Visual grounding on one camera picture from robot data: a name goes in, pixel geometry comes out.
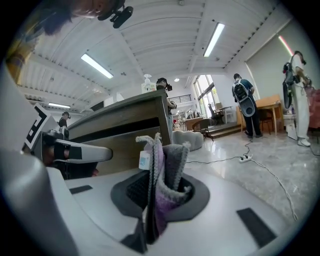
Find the marble floor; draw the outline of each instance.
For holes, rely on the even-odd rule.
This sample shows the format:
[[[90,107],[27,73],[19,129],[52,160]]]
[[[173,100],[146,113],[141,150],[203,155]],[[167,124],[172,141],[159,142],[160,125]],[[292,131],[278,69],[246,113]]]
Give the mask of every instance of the marble floor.
[[[317,139],[311,137],[309,141],[313,152],[319,155],[320,144],[317,144]],[[240,132],[217,138],[214,142],[207,138],[202,148],[189,153],[188,162],[207,163],[242,156],[248,151],[245,147],[248,142],[249,139]],[[274,133],[265,134],[262,138],[254,138],[248,146],[250,154],[253,154],[252,159],[279,177],[291,196],[298,218],[305,217],[319,196],[320,157],[314,156],[310,148],[298,146],[284,133],[277,137]],[[186,167],[239,184],[278,210],[289,224],[294,222],[290,202],[280,184],[253,161],[239,163],[239,159],[235,158],[210,164],[187,163]]]

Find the white ceiling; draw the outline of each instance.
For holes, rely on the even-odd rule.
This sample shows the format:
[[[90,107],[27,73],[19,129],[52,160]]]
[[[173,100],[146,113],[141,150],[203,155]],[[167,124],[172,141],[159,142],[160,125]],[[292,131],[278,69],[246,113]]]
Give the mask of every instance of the white ceiling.
[[[108,20],[75,18],[55,36],[42,36],[23,69],[21,91],[37,101],[80,112],[114,92],[141,89],[154,78],[214,74],[242,49],[278,0],[126,0],[132,17],[118,29]],[[203,53],[217,22],[225,28],[209,58]],[[89,66],[87,53],[114,77]]]

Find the fluorescent light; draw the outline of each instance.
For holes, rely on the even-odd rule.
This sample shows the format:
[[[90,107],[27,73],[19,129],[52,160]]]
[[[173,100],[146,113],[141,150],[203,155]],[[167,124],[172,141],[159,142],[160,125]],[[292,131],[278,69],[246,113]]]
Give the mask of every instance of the fluorescent light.
[[[279,36],[279,40],[281,41],[281,43],[284,45],[284,47],[286,48],[286,50],[288,51],[288,53],[290,54],[290,56],[294,55],[294,53],[292,52],[292,50],[290,49],[289,45],[287,44],[286,40],[284,40],[284,38],[280,35]]]
[[[203,57],[210,56],[212,50],[214,49],[214,47],[218,41],[218,38],[220,37],[220,35],[222,33],[222,30],[224,30],[224,28],[225,28],[225,25],[223,25],[221,23],[218,23],[218,25],[215,27],[215,30],[211,36],[211,39],[210,39],[208,46],[205,49]]]
[[[94,67],[96,70],[98,70],[100,73],[105,75],[107,78],[111,79],[114,76],[110,74],[108,71],[106,71],[100,64],[98,64],[93,58],[91,58],[88,54],[84,54],[81,57],[82,60],[84,60],[86,63]]]
[[[61,104],[56,104],[56,103],[52,103],[52,102],[49,102],[49,106],[66,108],[66,109],[70,109],[71,108],[70,106],[67,106],[67,105],[61,105]]]

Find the white beanbag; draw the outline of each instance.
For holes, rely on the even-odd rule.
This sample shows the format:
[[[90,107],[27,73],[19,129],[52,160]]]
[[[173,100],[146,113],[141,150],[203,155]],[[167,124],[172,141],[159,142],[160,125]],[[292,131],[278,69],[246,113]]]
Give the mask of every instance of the white beanbag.
[[[198,150],[204,143],[204,136],[200,132],[175,130],[172,133],[172,143],[182,145],[190,143],[190,151]]]

